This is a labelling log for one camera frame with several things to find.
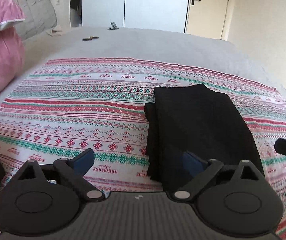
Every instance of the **wardrobe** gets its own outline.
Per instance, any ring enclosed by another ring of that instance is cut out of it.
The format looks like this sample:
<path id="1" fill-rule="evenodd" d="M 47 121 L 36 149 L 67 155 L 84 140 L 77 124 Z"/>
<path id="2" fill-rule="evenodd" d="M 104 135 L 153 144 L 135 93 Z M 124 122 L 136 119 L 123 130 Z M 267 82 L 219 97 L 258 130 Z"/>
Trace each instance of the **wardrobe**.
<path id="1" fill-rule="evenodd" d="M 82 0 L 82 25 L 183 33 L 188 0 Z"/>

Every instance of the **patterned bedspread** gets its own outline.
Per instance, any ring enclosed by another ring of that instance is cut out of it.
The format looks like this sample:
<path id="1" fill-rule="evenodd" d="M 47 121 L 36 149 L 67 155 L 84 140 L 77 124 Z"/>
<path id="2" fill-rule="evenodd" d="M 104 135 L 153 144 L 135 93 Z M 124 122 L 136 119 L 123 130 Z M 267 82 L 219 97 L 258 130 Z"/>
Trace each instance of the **patterned bedspread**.
<path id="1" fill-rule="evenodd" d="M 155 86 L 200 83 L 228 94 L 250 128 L 266 179 L 284 203 L 277 233 L 286 239 L 286 156 L 273 147 L 286 138 L 286 101 L 274 88 L 199 67 L 131 58 L 49 61 L 0 105 L 3 184 L 28 159 L 52 163 L 92 148 L 95 164 L 85 178 L 106 194 L 160 191 L 146 176 L 144 104 L 154 101 Z"/>

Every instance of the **gray pillow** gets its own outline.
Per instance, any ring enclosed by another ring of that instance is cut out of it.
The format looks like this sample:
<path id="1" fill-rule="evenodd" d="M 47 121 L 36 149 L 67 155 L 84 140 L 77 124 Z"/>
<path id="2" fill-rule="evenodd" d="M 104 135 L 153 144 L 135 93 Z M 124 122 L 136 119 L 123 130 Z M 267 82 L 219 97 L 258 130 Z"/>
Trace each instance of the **gray pillow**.
<path id="1" fill-rule="evenodd" d="M 22 40 L 57 25 L 56 12 L 50 0 L 13 0 L 25 14 L 25 21 L 15 26 Z"/>

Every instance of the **door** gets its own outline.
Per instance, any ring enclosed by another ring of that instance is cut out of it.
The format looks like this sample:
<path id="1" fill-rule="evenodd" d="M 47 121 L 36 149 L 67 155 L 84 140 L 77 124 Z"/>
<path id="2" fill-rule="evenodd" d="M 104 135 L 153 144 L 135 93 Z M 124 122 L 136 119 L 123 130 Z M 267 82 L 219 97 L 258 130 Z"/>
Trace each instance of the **door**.
<path id="1" fill-rule="evenodd" d="M 187 33 L 220 39 L 228 0 L 190 0 Z"/>
<path id="2" fill-rule="evenodd" d="M 117 27 L 124 24 L 125 0 L 82 0 L 82 25 L 89 27 Z"/>
<path id="3" fill-rule="evenodd" d="M 124 27 L 184 32 L 188 0 L 125 0 Z"/>
<path id="4" fill-rule="evenodd" d="M 117 27 L 123 27 L 124 1 L 82 0 L 82 26 L 108 28 L 115 22 Z"/>

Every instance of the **bed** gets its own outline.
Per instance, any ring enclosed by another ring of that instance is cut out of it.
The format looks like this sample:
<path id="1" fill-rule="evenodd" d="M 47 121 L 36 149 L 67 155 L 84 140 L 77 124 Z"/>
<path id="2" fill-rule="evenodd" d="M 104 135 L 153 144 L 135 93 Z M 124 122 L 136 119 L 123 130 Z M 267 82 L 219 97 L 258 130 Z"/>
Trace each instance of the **bed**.
<path id="1" fill-rule="evenodd" d="M 99 39 L 82 41 L 89 36 Z M 146 175 L 153 88 L 204 83 L 226 93 L 251 130 L 265 177 L 285 207 L 277 233 L 286 239 L 286 90 L 227 41 L 156 30 L 78 27 L 23 41 L 25 64 L 0 93 L 2 184 L 28 159 L 41 164 L 85 148 L 95 164 L 85 178 L 102 190 L 160 191 Z"/>

